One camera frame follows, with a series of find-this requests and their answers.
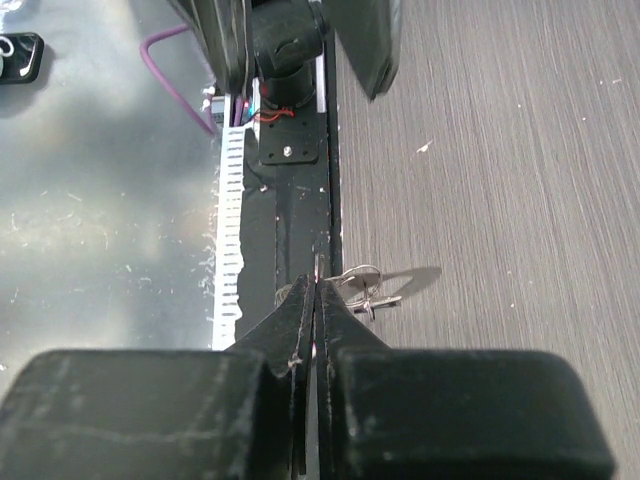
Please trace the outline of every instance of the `black object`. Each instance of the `black object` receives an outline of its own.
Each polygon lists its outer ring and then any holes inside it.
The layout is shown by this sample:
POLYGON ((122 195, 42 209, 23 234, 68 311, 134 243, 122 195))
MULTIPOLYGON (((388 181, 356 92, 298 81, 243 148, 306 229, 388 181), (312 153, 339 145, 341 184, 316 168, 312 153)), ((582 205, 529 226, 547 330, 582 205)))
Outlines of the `black object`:
POLYGON ((315 163, 320 137, 326 137, 318 125, 315 102, 296 109, 294 118, 282 116, 264 124, 260 136, 259 156, 263 165, 315 163))
POLYGON ((320 479, 608 480, 560 358, 401 351, 304 275, 226 352, 59 351, 0 410, 3 480, 283 479, 306 471, 316 342, 320 479))
POLYGON ((329 274, 342 273, 342 209, 340 207, 340 143, 338 133, 338 86, 336 71, 335 37, 329 36, 325 42, 325 84, 327 86, 327 169, 329 184, 329 274))
MULTIPOLYGON (((3 33, 11 42, 13 54, 0 58, 0 85, 31 83, 40 73, 44 40, 37 33, 3 33)), ((0 49, 8 52, 8 45, 0 41, 0 49)))
POLYGON ((285 64, 299 66, 313 51, 318 55, 327 18, 370 99, 389 89, 398 69, 400 0, 169 1, 196 33, 225 93, 248 97, 254 47, 261 78, 279 77, 285 64))
POLYGON ((251 0, 169 0, 194 32, 225 93, 249 98, 255 77, 251 0))
POLYGON ((311 64, 307 60, 281 77, 264 78, 260 83, 260 93, 265 108, 294 109, 305 106, 316 93, 311 64))
MULTIPOLYGON (((262 124, 258 145, 253 131, 246 131, 240 221, 244 267, 238 275, 238 305, 243 316, 236 322, 236 340, 273 310, 276 290, 313 269, 312 252, 327 259, 331 267, 325 272, 327 275, 341 273, 334 269, 334 262, 342 258, 342 252, 332 243, 340 238, 340 225, 334 227, 332 223, 332 212, 340 211, 332 198, 339 185, 330 177, 330 165, 337 158, 329 156, 328 146, 337 138, 327 132, 326 114, 316 113, 316 118, 318 160, 313 163, 265 164, 268 154, 275 152, 267 147, 289 138, 275 134, 271 137, 269 132, 277 130, 262 124)), ((295 117, 283 120, 282 128, 288 128, 294 120, 295 117)), ((294 150, 293 156, 305 158, 299 150, 294 150)))

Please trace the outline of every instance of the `purple cable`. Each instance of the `purple cable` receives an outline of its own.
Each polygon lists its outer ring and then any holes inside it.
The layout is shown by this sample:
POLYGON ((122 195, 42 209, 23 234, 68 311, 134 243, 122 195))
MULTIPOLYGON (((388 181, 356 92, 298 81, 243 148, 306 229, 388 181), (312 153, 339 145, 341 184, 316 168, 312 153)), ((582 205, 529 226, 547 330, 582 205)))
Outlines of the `purple cable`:
MULTIPOLYGON (((178 93, 178 90, 171 84, 169 79, 164 76, 164 74, 160 71, 160 68, 156 65, 156 63, 151 58, 151 54, 149 53, 149 48, 155 43, 158 43, 161 40, 164 40, 169 37, 173 37, 175 35, 179 35, 181 33, 189 31, 189 27, 187 25, 180 25, 179 27, 170 28, 169 30, 165 30, 164 32, 156 33, 155 35, 151 35, 145 41, 140 44, 140 56, 142 57, 142 61, 149 68, 154 77, 160 82, 160 84, 164 87, 164 89, 171 95, 183 108, 183 110, 189 115, 205 132, 209 135, 215 135, 215 130, 213 128, 213 116, 211 113, 211 108, 209 106, 207 120, 209 120, 209 125, 198 115, 189 102, 185 100, 185 98, 178 93)), ((207 99, 209 103, 211 103, 212 96, 207 95, 207 99)))
POLYGON ((244 100, 242 97, 236 97, 235 102, 235 115, 233 118, 233 126, 239 127, 240 123, 242 123, 242 114, 244 113, 244 100))

